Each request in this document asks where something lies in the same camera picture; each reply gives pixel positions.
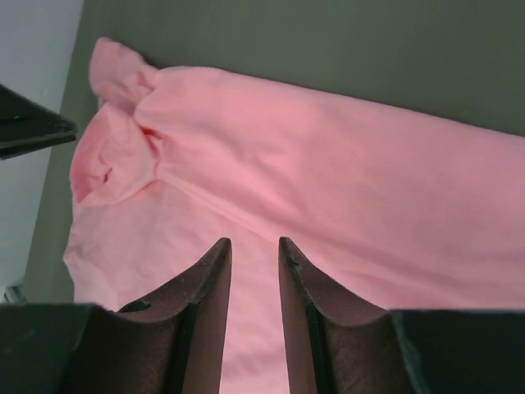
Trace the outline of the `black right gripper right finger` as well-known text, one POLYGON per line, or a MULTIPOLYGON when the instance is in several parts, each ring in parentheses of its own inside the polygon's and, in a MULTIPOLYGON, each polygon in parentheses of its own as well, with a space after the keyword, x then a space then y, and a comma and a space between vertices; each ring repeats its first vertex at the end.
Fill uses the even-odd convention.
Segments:
POLYGON ((383 309, 286 237, 278 263, 291 392, 523 392, 523 311, 383 309))

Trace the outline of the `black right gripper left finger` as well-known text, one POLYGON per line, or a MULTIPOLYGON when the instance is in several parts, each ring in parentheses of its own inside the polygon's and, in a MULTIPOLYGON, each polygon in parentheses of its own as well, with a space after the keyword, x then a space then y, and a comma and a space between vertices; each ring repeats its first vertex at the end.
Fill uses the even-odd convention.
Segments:
POLYGON ((231 242, 112 312, 94 304, 4 304, 4 393, 216 393, 231 242))

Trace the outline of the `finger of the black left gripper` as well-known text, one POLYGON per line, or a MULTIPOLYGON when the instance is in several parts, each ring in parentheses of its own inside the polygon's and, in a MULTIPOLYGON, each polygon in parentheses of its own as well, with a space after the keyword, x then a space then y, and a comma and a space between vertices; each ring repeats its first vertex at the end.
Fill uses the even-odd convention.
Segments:
POLYGON ((77 125, 1 85, 1 159, 76 140, 77 125))

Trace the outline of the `pink t-shirt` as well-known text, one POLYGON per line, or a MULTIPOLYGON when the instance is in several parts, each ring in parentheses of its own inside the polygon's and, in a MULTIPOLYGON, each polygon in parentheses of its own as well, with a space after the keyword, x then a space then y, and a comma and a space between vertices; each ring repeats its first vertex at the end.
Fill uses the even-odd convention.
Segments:
POLYGON ((232 243, 221 392, 289 390, 285 236, 386 309, 524 305, 524 140, 101 38, 71 164, 74 299, 119 310, 232 243))

